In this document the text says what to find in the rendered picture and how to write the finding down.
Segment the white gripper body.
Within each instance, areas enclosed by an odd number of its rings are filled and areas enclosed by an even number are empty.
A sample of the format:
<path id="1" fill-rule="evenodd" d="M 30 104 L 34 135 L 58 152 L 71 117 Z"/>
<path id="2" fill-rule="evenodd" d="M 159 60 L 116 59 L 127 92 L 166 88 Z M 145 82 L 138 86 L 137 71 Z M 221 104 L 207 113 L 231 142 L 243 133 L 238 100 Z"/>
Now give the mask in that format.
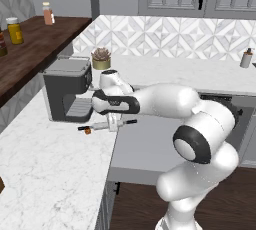
<path id="1" fill-rule="evenodd" d="M 107 122 L 110 132 L 117 132 L 118 131 L 118 122 L 121 119 L 120 114 L 116 113 L 108 113 L 107 114 Z"/>

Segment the grey open drawer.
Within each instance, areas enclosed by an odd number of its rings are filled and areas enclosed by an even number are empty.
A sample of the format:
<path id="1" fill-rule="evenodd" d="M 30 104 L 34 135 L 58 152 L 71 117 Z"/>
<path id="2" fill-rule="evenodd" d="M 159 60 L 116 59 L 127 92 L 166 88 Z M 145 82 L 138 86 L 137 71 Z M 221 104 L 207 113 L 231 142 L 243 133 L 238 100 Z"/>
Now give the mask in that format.
<path id="1" fill-rule="evenodd" d="M 256 148 L 252 143 L 252 133 L 256 130 L 256 96 L 203 93 L 200 97 L 226 99 L 238 108 L 239 123 L 227 142 L 237 149 L 240 167 L 256 168 Z M 181 120 L 141 115 L 123 115 L 122 119 L 136 119 L 137 123 L 118 131 L 109 181 L 155 185 L 161 173 L 184 162 L 172 143 Z"/>

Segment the brown spice bottle, white cap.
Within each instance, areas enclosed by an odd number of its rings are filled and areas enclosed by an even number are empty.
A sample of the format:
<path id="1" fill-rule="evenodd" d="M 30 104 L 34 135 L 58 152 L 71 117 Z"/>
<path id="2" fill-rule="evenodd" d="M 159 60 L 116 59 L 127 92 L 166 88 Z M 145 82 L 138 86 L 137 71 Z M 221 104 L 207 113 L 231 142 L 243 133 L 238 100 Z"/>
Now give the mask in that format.
<path id="1" fill-rule="evenodd" d="M 55 23 L 54 14 L 50 7 L 49 2 L 43 3 L 43 13 L 44 13 L 44 20 L 46 25 L 53 25 Z"/>

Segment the grey base cupboard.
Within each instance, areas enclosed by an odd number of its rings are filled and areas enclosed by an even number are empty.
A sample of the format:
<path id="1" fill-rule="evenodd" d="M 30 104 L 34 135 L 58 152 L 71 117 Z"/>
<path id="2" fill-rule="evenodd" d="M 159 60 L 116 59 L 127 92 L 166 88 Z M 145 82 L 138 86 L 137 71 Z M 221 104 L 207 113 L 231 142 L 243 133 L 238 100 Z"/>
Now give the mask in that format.
<path id="1" fill-rule="evenodd" d="M 107 181 L 103 192 L 95 230 L 109 230 L 116 197 L 117 183 Z"/>

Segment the dark jar with red label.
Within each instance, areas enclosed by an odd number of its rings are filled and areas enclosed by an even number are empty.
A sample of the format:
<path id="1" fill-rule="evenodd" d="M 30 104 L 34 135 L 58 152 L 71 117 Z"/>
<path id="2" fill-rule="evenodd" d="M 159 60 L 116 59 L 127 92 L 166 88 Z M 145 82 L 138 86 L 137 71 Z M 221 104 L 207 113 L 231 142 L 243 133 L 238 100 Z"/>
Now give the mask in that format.
<path id="1" fill-rule="evenodd" d="M 7 46 L 4 39 L 4 34 L 0 28 L 0 57 L 8 54 Z"/>

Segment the white soap dispenser bottle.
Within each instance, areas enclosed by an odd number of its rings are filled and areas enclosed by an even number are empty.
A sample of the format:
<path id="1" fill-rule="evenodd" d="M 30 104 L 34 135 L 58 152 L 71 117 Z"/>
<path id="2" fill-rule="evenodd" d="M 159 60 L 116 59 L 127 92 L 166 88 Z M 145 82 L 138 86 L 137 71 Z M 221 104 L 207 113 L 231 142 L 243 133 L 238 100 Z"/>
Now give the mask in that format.
<path id="1" fill-rule="evenodd" d="M 250 63 L 251 63 L 251 59 L 253 56 L 253 48 L 248 48 L 242 56 L 241 62 L 240 62 L 240 66 L 242 68 L 248 68 Z"/>

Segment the yellow jar with white lid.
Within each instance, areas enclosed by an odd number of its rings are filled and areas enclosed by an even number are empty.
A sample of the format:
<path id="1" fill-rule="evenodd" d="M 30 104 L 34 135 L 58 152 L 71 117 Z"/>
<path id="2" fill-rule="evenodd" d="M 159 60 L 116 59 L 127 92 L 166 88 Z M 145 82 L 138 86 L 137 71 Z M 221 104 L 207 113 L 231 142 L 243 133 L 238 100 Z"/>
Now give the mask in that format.
<path id="1" fill-rule="evenodd" d="M 14 45 L 19 45 L 24 42 L 21 26 L 17 17 L 9 17 L 6 19 L 7 28 L 10 35 L 11 42 Z"/>

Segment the succulent in yellow pot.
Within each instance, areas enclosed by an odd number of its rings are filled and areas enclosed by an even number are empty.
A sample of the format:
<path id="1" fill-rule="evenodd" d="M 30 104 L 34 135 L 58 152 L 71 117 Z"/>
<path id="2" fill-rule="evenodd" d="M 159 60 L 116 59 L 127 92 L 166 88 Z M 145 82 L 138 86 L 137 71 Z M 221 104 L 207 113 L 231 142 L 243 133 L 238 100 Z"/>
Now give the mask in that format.
<path id="1" fill-rule="evenodd" d="M 111 53 L 105 47 L 91 53 L 92 65 L 96 70 L 106 70 L 111 66 Z"/>

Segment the dark grey coffee machine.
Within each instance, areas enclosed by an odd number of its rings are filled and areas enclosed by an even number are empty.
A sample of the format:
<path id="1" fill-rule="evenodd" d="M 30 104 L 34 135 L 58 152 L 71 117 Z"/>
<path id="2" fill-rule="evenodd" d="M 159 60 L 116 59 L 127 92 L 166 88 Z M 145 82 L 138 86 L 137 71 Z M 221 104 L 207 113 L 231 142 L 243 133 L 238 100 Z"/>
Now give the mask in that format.
<path id="1" fill-rule="evenodd" d="M 87 122 L 93 108 L 90 98 L 79 98 L 92 83 L 88 57 L 58 56 L 43 71 L 50 119 L 58 122 Z"/>

